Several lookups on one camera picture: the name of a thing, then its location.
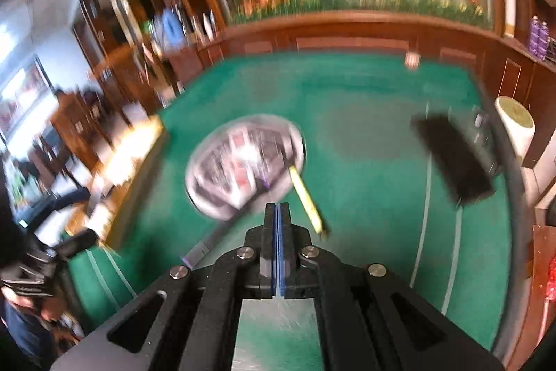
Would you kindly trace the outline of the white cylinder bin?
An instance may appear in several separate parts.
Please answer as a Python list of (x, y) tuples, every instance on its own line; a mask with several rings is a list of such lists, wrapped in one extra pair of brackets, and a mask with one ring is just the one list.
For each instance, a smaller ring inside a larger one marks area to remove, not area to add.
[(507, 96), (496, 98), (495, 108), (512, 141), (515, 154), (522, 163), (535, 134), (532, 115), (521, 103)]

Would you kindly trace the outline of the black marker purple cap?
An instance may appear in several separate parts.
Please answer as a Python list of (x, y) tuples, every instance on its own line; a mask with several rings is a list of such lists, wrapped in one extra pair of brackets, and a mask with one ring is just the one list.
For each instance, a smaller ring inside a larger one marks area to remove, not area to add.
[(197, 242), (185, 255), (181, 257), (182, 264), (188, 269), (195, 269), (199, 263), (211, 252), (232, 230), (242, 218), (258, 213), (264, 209), (264, 206), (273, 202), (277, 196), (275, 195), (278, 183), (273, 184), (263, 180), (257, 180), (257, 191), (254, 196), (248, 199), (246, 203), (228, 220), (221, 222), (212, 232), (205, 235)]

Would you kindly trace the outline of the framed wall picture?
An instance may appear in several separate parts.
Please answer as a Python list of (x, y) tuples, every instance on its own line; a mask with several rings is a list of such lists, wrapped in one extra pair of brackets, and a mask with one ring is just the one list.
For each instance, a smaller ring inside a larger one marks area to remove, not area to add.
[(22, 66), (1, 86), (1, 140), (7, 143), (30, 111), (47, 95), (53, 85), (37, 56)]

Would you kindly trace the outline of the black smartphone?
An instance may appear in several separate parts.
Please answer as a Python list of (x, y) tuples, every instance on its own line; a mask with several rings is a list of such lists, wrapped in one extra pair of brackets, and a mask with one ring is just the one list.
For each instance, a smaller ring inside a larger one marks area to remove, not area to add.
[(433, 157), (456, 206), (485, 200), (494, 186), (476, 153), (447, 115), (417, 115), (412, 127)]

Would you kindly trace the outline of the purple bottles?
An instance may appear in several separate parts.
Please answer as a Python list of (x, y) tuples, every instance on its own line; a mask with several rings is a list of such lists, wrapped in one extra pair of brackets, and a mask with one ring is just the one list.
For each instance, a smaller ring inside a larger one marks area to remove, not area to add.
[(534, 15), (530, 21), (528, 50), (538, 60), (544, 61), (548, 53), (549, 31), (548, 24), (541, 22)]

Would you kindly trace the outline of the blue kettle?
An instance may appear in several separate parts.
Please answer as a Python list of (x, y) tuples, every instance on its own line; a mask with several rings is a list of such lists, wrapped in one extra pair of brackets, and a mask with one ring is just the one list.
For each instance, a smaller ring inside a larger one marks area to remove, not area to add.
[(153, 40), (163, 53), (179, 50), (188, 44), (182, 23), (171, 8), (164, 9), (154, 17), (153, 27)]

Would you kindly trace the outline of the red plastic bag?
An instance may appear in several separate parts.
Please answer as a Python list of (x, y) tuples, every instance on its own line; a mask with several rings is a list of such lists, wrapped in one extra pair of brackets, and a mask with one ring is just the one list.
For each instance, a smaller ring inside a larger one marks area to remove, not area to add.
[(548, 302), (555, 302), (556, 300), (556, 256), (549, 263), (546, 300)]

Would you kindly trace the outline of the round grey black coaster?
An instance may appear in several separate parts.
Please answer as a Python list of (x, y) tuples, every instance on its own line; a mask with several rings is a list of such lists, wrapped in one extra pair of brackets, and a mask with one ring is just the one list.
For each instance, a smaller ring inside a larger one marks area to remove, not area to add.
[(208, 218), (232, 221), (280, 201), (292, 189), (289, 168), (302, 170), (304, 161), (295, 123), (267, 114), (242, 117), (221, 125), (193, 151), (186, 192)]

